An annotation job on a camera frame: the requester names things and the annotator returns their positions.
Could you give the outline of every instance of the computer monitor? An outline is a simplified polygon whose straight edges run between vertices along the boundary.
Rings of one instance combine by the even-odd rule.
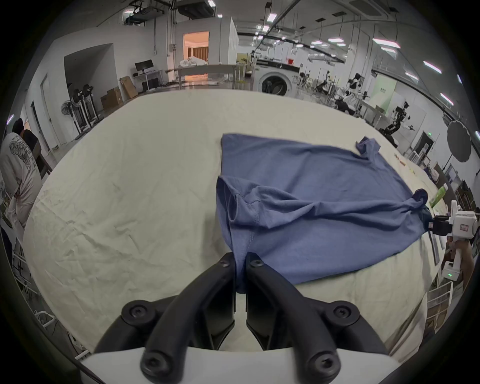
[[[147,68],[152,68],[153,63],[152,63],[151,60],[141,61],[139,63],[135,63],[135,67],[136,67],[137,71],[143,71]]]

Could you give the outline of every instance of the white t-shirt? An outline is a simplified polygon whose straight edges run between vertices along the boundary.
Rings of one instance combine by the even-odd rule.
[[[28,214],[42,188],[42,178],[27,143],[16,133],[9,133],[1,143],[0,171],[5,190],[17,197],[17,216],[25,226]]]

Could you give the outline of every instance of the cardboard box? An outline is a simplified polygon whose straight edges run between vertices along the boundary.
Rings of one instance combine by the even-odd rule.
[[[121,77],[120,78],[120,84],[123,85],[123,89],[125,90],[129,99],[131,99],[135,96],[138,96],[137,89],[133,85],[132,79],[130,78],[130,76]]]
[[[107,94],[102,96],[100,100],[104,110],[112,109],[123,102],[120,89],[118,87],[109,89]]]

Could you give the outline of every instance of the washing machine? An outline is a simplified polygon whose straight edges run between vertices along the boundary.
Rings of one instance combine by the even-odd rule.
[[[294,97],[300,68],[270,60],[257,60],[253,91]]]

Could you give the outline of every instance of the table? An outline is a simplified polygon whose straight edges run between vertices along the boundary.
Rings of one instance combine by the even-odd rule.
[[[179,89],[182,89],[181,78],[182,76],[191,75],[203,75],[207,73],[226,73],[233,75],[232,89],[235,89],[235,80],[237,73],[236,64],[207,64],[207,65],[195,65],[192,67],[178,67],[174,71],[178,72],[179,76]]]
[[[178,294],[228,251],[215,194],[220,140],[228,132],[354,152],[356,141],[373,137],[412,191],[436,193],[423,171],[400,163],[379,132],[333,108],[227,89],[139,96],[103,119],[53,169],[25,228],[24,253],[38,289],[87,349],[125,303]],[[424,234],[369,268],[297,288],[318,300],[353,302],[389,346],[437,271]],[[223,350],[260,348],[245,325],[244,301],[237,295],[236,325]]]
[[[375,127],[375,119],[378,115],[381,115],[382,113],[380,111],[378,111],[375,107],[372,107],[370,104],[368,104],[367,102],[365,102],[364,100],[360,100],[360,109],[361,107],[365,107],[365,112],[363,113],[363,117],[362,119],[365,119],[365,114],[367,113],[367,110],[371,110],[375,113],[373,119],[372,119],[372,123],[370,124],[372,127]]]
[[[159,70],[149,71],[149,72],[145,72],[145,73],[138,73],[138,76],[135,76],[134,79],[138,79],[141,76],[145,76],[145,81],[147,83],[147,91],[149,91],[150,87],[148,86],[148,75],[153,74],[153,73],[158,73],[158,75],[160,76],[160,80],[162,81],[162,83],[164,82],[162,73]]]

